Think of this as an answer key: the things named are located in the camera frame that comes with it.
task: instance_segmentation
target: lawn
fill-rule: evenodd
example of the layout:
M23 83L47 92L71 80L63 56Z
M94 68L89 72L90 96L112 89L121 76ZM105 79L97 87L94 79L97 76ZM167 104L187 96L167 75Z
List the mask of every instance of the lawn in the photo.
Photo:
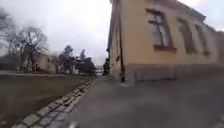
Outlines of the lawn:
M0 128L21 122L91 79L87 76L0 76Z

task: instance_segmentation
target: building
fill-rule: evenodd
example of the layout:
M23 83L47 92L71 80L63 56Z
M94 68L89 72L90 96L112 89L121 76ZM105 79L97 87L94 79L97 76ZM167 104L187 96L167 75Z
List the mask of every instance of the building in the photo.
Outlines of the building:
M103 72L104 72L103 66L96 66L95 68L96 68L96 70L95 70L96 75L97 76L102 76Z
M205 16L177 0L111 0L110 73L122 81L171 79L218 62Z
M39 54L36 65L42 71L56 73L56 65L53 58L51 58L50 56L46 54Z
M216 32L217 36L217 47L219 53L220 62L224 62L224 32Z

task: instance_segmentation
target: pavement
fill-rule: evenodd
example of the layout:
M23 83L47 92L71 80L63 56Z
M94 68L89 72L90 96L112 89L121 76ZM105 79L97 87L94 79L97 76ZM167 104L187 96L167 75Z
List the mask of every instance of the pavement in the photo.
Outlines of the pavement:
M61 74L33 74L33 73L22 73L22 72L19 72L19 71L3 71L1 70L0 71L0 76L43 76L43 77L46 77L46 76L66 76L66 75L61 75Z
M135 86L100 78L61 128L224 128L223 83L223 74Z

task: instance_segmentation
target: cobblestone curb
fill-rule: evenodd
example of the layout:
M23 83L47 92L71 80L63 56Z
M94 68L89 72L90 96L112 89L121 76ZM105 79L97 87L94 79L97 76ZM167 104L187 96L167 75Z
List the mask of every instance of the cobblestone curb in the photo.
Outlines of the cobblestone curb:
M21 124L13 125L11 128L58 128L93 84L87 82L36 113L30 114Z

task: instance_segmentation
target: path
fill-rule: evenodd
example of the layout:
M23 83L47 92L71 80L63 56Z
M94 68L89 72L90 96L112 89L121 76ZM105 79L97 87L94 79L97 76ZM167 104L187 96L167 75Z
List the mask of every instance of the path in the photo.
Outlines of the path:
M62 128L212 128L224 115L224 75L122 87L100 79Z

